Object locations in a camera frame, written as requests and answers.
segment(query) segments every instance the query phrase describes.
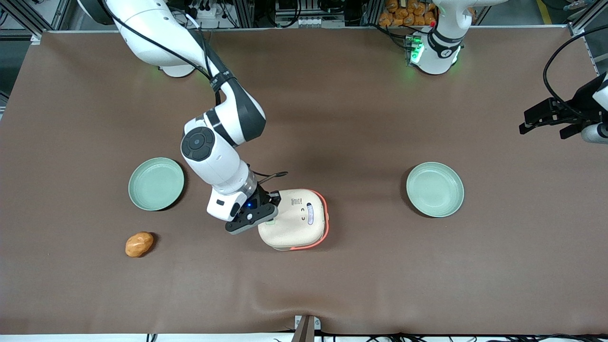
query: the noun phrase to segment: metal frame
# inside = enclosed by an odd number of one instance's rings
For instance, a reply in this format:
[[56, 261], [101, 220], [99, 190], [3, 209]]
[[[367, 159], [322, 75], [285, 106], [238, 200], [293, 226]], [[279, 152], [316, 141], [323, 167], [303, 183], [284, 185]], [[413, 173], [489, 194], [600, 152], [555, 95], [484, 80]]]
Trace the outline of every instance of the metal frame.
[[583, 15], [571, 23], [570, 27], [573, 35], [582, 33], [585, 27], [605, 10], [606, 7], [608, 7], [608, 0], [596, 0]]
[[25, 0], [0, 0], [0, 7], [5, 10], [23, 30], [2, 30], [2, 40], [25, 40], [30, 36], [40, 38], [43, 32], [64, 28], [66, 16], [64, 15], [72, 4], [72, 0], [60, 0], [55, 16], [51, 23], [46, 21]]
[[254, 26], [255, 4], [251, 0], [234, 0], [234, 9], [237, 11], [238, 27], [250, 29]]
[[0, 0], [0, 7], [8, 12], [23, 28], [38, 38], [42, 36], [44, 31], [53, 29], [32, 6], [24, 1]]

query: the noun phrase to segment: plate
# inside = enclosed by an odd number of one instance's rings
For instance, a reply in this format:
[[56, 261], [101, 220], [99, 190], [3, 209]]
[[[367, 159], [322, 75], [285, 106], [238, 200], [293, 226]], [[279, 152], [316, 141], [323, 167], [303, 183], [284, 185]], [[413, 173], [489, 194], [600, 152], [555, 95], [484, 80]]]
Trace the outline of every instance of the plate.
[[407, 196], [416, 209], [432, 217], [450, 216], [465, 200], [458, 174], [440, 162], [424, 162], [407, 176]]
[[138, 208], [156, 211], [170, 206], [184, 189], [184, 172], [171, 159], [153, 158], [138, 166], [129, 179], [129, 197]]

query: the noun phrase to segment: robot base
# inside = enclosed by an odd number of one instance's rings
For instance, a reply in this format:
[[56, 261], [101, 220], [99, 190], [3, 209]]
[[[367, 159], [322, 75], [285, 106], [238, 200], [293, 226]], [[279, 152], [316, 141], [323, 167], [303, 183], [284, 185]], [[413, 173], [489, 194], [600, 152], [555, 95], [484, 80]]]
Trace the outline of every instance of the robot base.
[[437, 52], [430, 48], [428, 34], [416, 32], [413, 36], [415, 38], [420, 38], [421, 42], [418, 44], [413, 44], [415, 45], [414, 48], [418, 48], [417, 51], [414, 49], [408, 52], [408, 60], [411, 65], [416, 66], [426, 74], [440, 75], [448, 71], [450, 67], [456, 63], [458, 53], [460, 52], [460, 47], [454, 53], [452, 53], [450, 50], [445, 50], [448, 57], [440, 58], [437, 55]]
[[327, 203], [313, 190], [281, 190], [278, 216], [258, 225], [262, 241], [279, 251], [297, 251], [320, 244], [330, 229]]
[[176, 65], [176, 66], [160, 66], [160, 70], [163, 70], [165, 74], [171, 77], [180, 78], [190, 75], [194, 71], [192, 65]]

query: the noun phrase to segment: brown mat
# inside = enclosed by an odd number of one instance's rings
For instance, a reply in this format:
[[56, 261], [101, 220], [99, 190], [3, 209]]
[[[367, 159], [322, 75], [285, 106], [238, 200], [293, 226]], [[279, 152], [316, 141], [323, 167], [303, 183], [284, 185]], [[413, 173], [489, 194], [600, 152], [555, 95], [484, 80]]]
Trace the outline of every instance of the brown mat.
[[[542, 68], [568, 37], [474, 29], [457, 65], [431, 77], [375, 30], [214, 34], [268, 115], [241, 157], [290, 171], [267, 190], [328, 200], [326, 241], [286, 253], [256, 231], [226, 233], [190, 170], [167, 211], [129, 200], [144, 160], [185, 164], [183, 124], [213, 105], [201, 75], [169, 79], [119, 35], [45, 34], [0, 122], [0, 332], [263, 332], [303, 313], [331, 333], [606, 332], [608, 149], [517, 130], [548, 97]], [[565, 98], [595, 75], [582, 42], [552, 70]], [[455, 215], [410, 208], [404, 181], [424, 161], [460, 174]], [[141, 230], [161, 241], [130, 259], [125, 240]]]

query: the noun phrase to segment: black cable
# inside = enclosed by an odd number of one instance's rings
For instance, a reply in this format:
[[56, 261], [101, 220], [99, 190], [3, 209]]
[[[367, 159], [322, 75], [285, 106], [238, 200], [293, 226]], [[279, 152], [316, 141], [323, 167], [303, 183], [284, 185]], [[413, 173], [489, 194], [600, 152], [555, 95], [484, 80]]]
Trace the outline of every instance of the black cable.
[[9, 18], [9, 13], [5, 12], [3, 9], [0, 9], [0, 20], [2, 20], [2, 22], [0, 23], [0, 26], [4, 25], [4, 23], [6, 23], [6, 20]]
[[[386, 29], [386, 32], [385, 32], [385, 31], [384, 31], [384, 28], [383, 28], [382, 26], [378, 25], [378, 24], [369, 23], [369, 24], [365, 24], [364, 26], [373, 26], [373, 27], [377, 28], [378, 30], [380, 30], [380, 31], [384, 32], [385, 34], [389, 34], [389, 33], [390, 33], [388, 29]], [[416, 32], [424, 33], [425, 35], [426, 35], [426, 34], [429, 34], [428, 32], [420, 31], [420, 30], [418, 30], [418, 29], [416, 29], [416, 28], [414, 28], [414, 27], [412, 27], [412, 26], [408, 26], [408, 25], [401, 25], [400, 27], [405, 27], [405, 28], [410, 29], [410, 30], [412, 30], [412, 31], [416, 31]], [[405, 36], [404, 36], [404, 35], [395, 35], [395, 33], [390, 33], [390, 34], [391, 34], [391, 35], [394, 35], [393, 37], [401, 37], [401, 38], [405, 38]]]
[[230, 21], [230, 23], [234, 26], [234, 28], [237, 29], [238, 28], [237, 22], [232, 18], [232, 15], [230, 14], [230, 12], [228, 12], [228, 8], [227, 8], [224, 0], [219, 0], [218, 2], [219, 2], [219, 6], [222, 8], [222, 11], [224, 11], [224, 13], [226, 14], [226, 18], [228, 18], [228, 21]]
[[[136, 35], [136, 36], [138, 36], [139, 38], [141, 38], [141, 39], [143, 39], [143, 40], [145, 40], [145, 41], [147, 41], [147, 42], [149, 42], [149, 43], [151, 43], [151, 44], [153, 44], [153, 45], [155, 45], [155, 46], [157, 46], [157, 47], [159, 47], [159, 48], [163, 49], [164, 51], [167, 51], [168, 53], [170, 53], [170, 54], [174, 55], [175, 57], [178, 57], [178, 58], [179, 58], [179, 59], [181, 59], [182, 61], [184, 61], [184, 62], [188, 63], [188, 64], [189, 64], [189, 65], [191, 65], [193, 68], [195, 68], [196, 70], [198, 70], [200, 73], [202, 73], [203, 75], [205, 75], [205, 77], [207, 77], [207, 80], [211, 81], [211, 76], [210, 76], [210, 75], [208, 75], [208, 74], [205, 72], [205, 70], [203, 70], [203, 69], [202, 69], [200, 66], [198, 66], [198, 65], [196, 65], [196, 64], [194, 64], [194, 63], [192, 63], [192, 61], [190, 61], [188, 58], [185, 58], [184, 56], [182, 56], [182, 55], [178, 54], [177, 52], [175, 52], [175, 51], [173, 51], [173, 50], [171, 50], [171, 49], [169, 49], [168, 47], [165, 47], [164, 45], [162, 45], [162, 44], [160, 44], [160, 43], [155, 42], [154, 40], [152, 40], [152, 39], [150, 39], [150, 38], [146, 37], [145, 35], [142, 35], [142, 34], [141, 34], [141, 33], [139, 33], [137, 30], [133, 29], [131, 26], [129, 26], [129, 25], [127, 25], [127, 24], [125, 24], [125, 23], [124, 23], [122, 20], [118, 19], [118, 17], [116, 17], [116, 16], [115, 16], [115, 14], [114, 14], [112, 11], [110, 11], [110, 9], [109, 9], [109, 7], [108, 7], [107, 5], [106, 5], [105, 7], [106, 7], [106, 11], [108, 12], [108, 14], [110, 14], [110, 16], [112, 17], [112, 19], [113, 19], [114, 21], [116, 21], [117, 23], [119, 23], [121, 26], [123, 26], [123, 27], [124, 27], [124, 28], [126, 28], [127, 30], [131, 31], [133, 34], [135, 34], [135, 35]], [[217, 105], [221, 104], [221, 102], [222, 102], [222, 101], [221, 101], [221, 98], [220, 98], [220, 96], [219, 96], [219, 92], [216, 92], [216, 93], [215, 93], [215, 105], [217, 106]]]
[[201, 35], [202, 40], [202, 54], [205, 56], [205, 67], [207, 68], [207, 72], [211, 75], [211, 68], [209, 67], [209, 58], [207, 58], [207, 41], [205, 40], [205, 35], [202, 32], [201, 26], [196, 26], [198, 33]]
[[555, 52], [553, 53], [553, 55], [551, 55], [551, 57], [549, 58], [549, 60], [547, 61], [547, 64], [545, 65], [545, 69], [542, 71], [542, 80], [545, 83], [545, 87], [547, 88], [547, 90], [549, 91], [549, 93], [551, 93], [551, 96], [553, 96], [555, 98], [555, 100], [557, 102], [559, 102], [561, 105], [563, 105], [566, 109], [568, 109], [569, 111], [571, 111], [575, 116], [584, 119], [584, 116], [577, 110], [575, 110], [574, 108], [572, 108], [569, 104], [567, 104], [556, 92], [555, 90], [553, 90], [553, 88], [551, 87], [551, 85], [549, 84], [549, 81], [547, 80], [547, 71], [549, 70], [549, 66], [551, 65], [551, 63], [553, 62], [553, 60], [555, 59], [555, 57], [558, 56], [558, 54], [561, 52], [561, 50], [563, 50], [566, 46], [568, 46], [570, 43], [572, 43], [573, 41], [577, 40], [578, 38], [582, 38], [588, 34], [597, 32], [599, 30], [604, 30], [604, 29], [608, 29], [608, 24], [606, 25], [602, 25], [602, 26], [598, 26], [592, 30], [589, 30], [587, 32], [581, 33], [579, 35], [575, 35], [574, 37], [570, 38], [568, 41], [566, 41], [564, 44], [562, 44], [557, 50], [555, 50]]
[[582, 342], [592, 342], [590, 339], [588, 338], [584, 338], [584, 337], [580, 337], [580, 336], [574, 336], [574, 335], [566, 335], [564, 333], [556, 333], [553, 335], [549, 335], [549, 336], [543, 336], [537, 339], [537, 341], [542, 341], [542, 340], [546, 340], [547, 338], [568, 338], [570, 340], [577, 340], [577, 341], [582, 341]]
[[407, 50], [407, 51], [412, 50], [412, 48], [411, 48], [411, 47], [407, 47], [407, 46], [405, 46], [405, 45], [402, 45], [401, 43], [399, 43], [398, 41], [396, 41], [396, 40], [395, 40], [395, 38], [399, 38], [399, 39], [405, 39], [405, 38], [406, 38], [406, 36], [405, 36], [405, 35], [398, 35], [398, 34], [396, 34], [396, 33], [392, 33], [391, 31], [389, 31], [389, 28], [388, 28], [388, 27], [382, 27], [382, 26], [377, 25], [377, 24], [366, 24], [366, 25], [364, 25], [364, 26], [373, 26], [373, 27], [377, 28], [377, 29], [378, 29], [380, 32], [382, 32], [382, 33], [384, 33], [385, 35], [389, 36], [389, 38], [390, 38], [390, 39], [393, 41], [393, 43], [394, 43], [395, 45], [399, 46], [401, 49], [404, 49], [404, 50]]
[[286, 176], [289, 173], [288, 171], [281, 171], [281, 172], [273, 173], [272, 175], [265, 175], [263, 173], [256, 172], [256, 171], [253, 171], [253, 170], [251, 170], [251, 172], [253, 172], [254, 175], [258, 175], [258, 176], [262, 176], [262, 177], [283, 177], [283, 176]]
[[[378, 24], [369, 23], [369, 24], [365, 24], [364, 26], [372, 26], [372, 27], [375, 27], [375, 28], [377, 28], [377, 29], [378, 29], [380, 32], [384, 33], [385, 35], [390, 35], [391, 37], [395, 37], [395, 38], [405, 38], [405, 37], [406, 37], [405, 35], [398, 35], [398, 34], [396, 34], [396, 33], [393, 33], [393, 32], [391, 32], [391, 31], [389, 31], [389, 28], [388, 28], [388, 27], [387, 27], [387, 28], [384, 28], [384, 27], [382, 27], [382, 26], [380, 26], [380, 25], [378, 25]], [[414, 27], [411, 27], [411, 26], [403, 26], [403, 27], [408, 28], [408, 29], [410, 29], [410, 30], [414, 30], [414, 31], [416, 31], [416, 32], [424, 33], [425, 35], [426, 35], [426, 34], [428, 34], [428, 32], [423, 32], [423, 31], [420, 31], [420, 30], [415, 29]]]
[[294, 1], [295, 1], [294, 17], [291, 20], [291, 22], [285, 26], [281, 26], [281, 24], [277, 24], [277, 22], [274, 21], [270, 16], [270, 12], [268, 11], [268, 7], [269, 7], [268, 5], [274, 3], [274, 0], [266, 1], [266, 19], [268, 19], [268, 22], [271, 25], [273, 25], [274, 27], [284, 28], [284, 29], [295, 24], [298, 21], [298, 19], [300, 18], [300, 15], [302, 14], [302, 4], [300, 3], [300, 0], [294, 0]]

